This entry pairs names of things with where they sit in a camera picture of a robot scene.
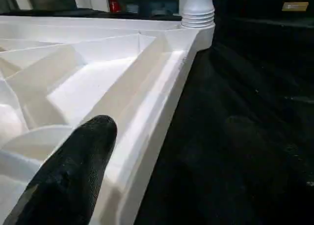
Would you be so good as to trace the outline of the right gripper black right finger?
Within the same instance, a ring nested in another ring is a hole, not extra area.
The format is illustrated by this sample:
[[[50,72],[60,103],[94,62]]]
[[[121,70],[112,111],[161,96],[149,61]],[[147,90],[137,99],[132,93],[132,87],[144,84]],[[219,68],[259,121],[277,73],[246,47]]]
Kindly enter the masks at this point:
[[[291,129],[248,117],[221,117],[215,126],[263,223],[312,225],[314,159]]]

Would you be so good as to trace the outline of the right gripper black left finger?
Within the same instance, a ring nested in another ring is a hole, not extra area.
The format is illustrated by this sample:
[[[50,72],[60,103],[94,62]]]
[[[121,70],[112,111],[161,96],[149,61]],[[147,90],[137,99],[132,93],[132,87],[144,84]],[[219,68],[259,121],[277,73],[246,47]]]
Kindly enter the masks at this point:
[[[77,127],[39,168],[5,225],[87,225],[92,218],[117,125],[97,115]]]

